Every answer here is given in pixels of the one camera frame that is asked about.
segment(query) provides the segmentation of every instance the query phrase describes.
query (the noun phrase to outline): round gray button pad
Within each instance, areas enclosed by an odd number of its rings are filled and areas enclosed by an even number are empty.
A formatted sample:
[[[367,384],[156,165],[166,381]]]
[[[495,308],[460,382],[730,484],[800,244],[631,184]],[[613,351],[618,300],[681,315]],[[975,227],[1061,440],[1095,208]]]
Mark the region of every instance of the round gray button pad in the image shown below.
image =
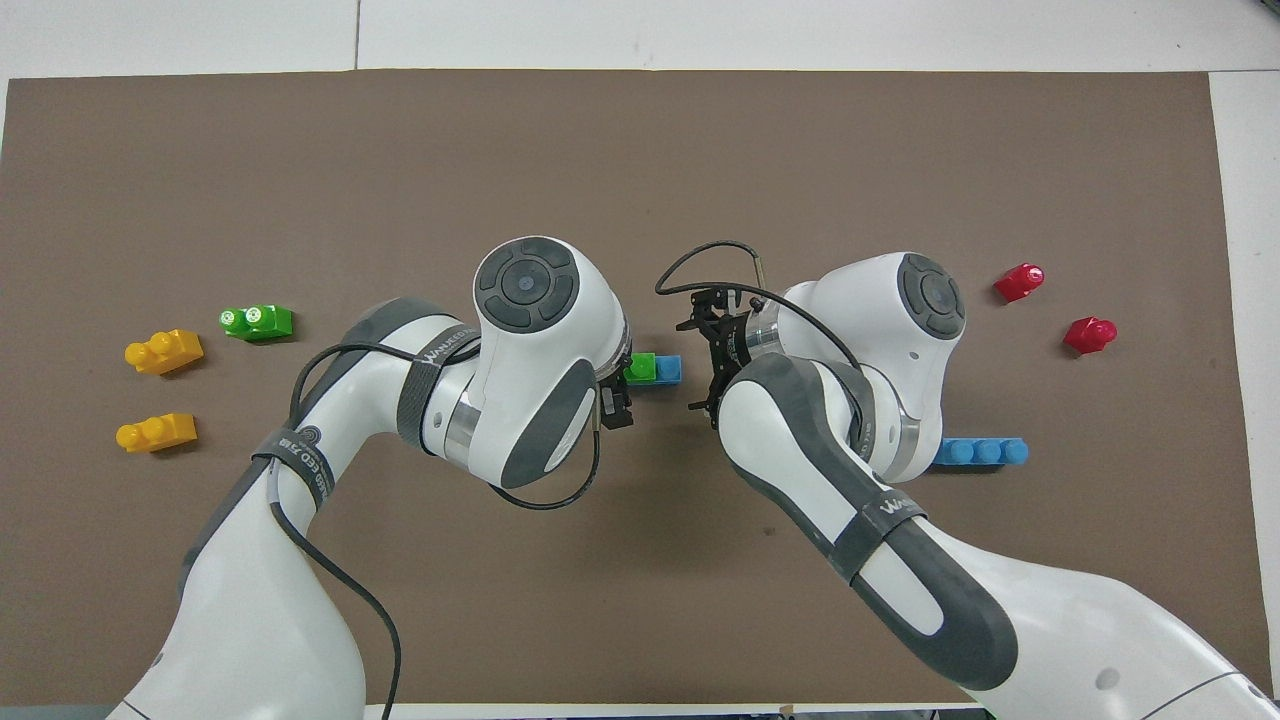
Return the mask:
[[[480,313],[512,333],[535,333],[563,318],[577,300],[573,255],[547,237],[513,240],[493,252],[476,273]]]
[[[951,340],[964,331],[964,301],[956,282],[933,260],[908,252],[897,266],[902,307],[922,331]]]

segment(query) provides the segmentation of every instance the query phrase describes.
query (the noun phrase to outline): circular center button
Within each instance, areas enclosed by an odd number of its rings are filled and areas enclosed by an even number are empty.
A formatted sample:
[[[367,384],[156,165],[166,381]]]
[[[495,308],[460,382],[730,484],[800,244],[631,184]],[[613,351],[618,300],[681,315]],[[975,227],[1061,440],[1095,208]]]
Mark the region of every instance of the circular center button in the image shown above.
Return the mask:
[[[934,313],[947,315],[956,309],[956,293],[943,275],[936,273],[924,275],[920,279],[920,293]]]
[[[512,263],[502,274],[502,293],[517,305],[538,302],[550,287],[550,274],[535,260]]]

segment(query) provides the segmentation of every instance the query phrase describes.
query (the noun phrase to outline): brown mat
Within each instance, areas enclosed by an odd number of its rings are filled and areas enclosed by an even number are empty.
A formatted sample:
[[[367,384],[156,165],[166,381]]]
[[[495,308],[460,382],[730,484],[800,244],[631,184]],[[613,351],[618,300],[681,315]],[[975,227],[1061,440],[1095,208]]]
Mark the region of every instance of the brown mat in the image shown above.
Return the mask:
[[[684,409],[705,348],[650,288],[682,250],[755,245],[774,287],[891,250],[972,309],[948,436],[1023,436],[1027,466],[908,486],[952,534],[1120,578],[1267,684],[1217,160],[1203,74],[357,72],[15,81],[0,170],[0,703],[109,702],[159,650],[183,552],[285,414],[294,373],[366,307],[474,320],[484,252],[550,233],[609,278],[636,392],[596,488],[536,514],[374,438],[312,538],[401,625],[404,701],[854,702],[964,696],[904,650]],[[1048,281],[1004,307],[989,283]],[[750,277],[732,254],[684,278]],[[220,337],[227,305],[294,342]],[[1073,359],[1066,325],[1119,324]],[[201,333],[173,378],[125,343]],[[189,411],[200,441],[125,455],[116,425]],[[571,469],[531,492],[575,487]],[[369,666],[383,629],[326,588]]]

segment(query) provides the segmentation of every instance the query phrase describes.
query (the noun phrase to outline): red block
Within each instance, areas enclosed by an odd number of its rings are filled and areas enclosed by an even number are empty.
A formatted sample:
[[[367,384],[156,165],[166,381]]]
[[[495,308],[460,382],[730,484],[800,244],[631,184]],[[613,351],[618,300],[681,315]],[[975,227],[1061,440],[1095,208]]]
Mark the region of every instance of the red block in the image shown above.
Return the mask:
[[[1043,282],[1044,270],[1039,269],[1038,265],[1023,263],[1005,273],[1005,277],[996,281],[993,287],[1005,296],[1006,301],[1012,302],[1027,297]]]
[[[1062,342],[1070,345],[1080,355],[1097,352],[1116,338],[1116,324],[1111,320],[1100,320],[1094,316],[1080,318],[1071,323]]]

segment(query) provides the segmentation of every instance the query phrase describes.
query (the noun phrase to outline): toy block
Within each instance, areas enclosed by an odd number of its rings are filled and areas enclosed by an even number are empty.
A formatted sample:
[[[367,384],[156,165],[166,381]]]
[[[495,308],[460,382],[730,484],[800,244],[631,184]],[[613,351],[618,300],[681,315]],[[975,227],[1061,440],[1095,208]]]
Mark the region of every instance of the toy block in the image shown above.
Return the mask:
[[[934,465],[1021,465],[1030,448],[1019,437],[942,438]]]
[[[228,307],[218,316],[228,337],[244,341],[271,340],[293,334],[293,311],[279,305]]]
[[[196,419],[186,413],[147,418],[115,430],[115,445],[129,452],[155,452],[196,439]]]
[[[1116,338],[1116,324],[1094,316],[1080,318],[1071,323],[1062,342],[1070,345],[1080,355],[1097,352]]]
[[[1030,295],[1043,282],[1044,270],[1039,269],[1038,265],[1023,263],[1005,273],[1004,277],[992,283],[992,287],[1000,291],[1000,295],[1005,297],[1005,302],[1014,302]]]
[[[632,352],[631,365],[622,372],[628,386],[673,386],[684,379],[680,355]]]
[[[204,356],[200,337],[189,331],[156,333],[146,342],[131,342],[124,348],[124,361],[148,375],[163,375]]]

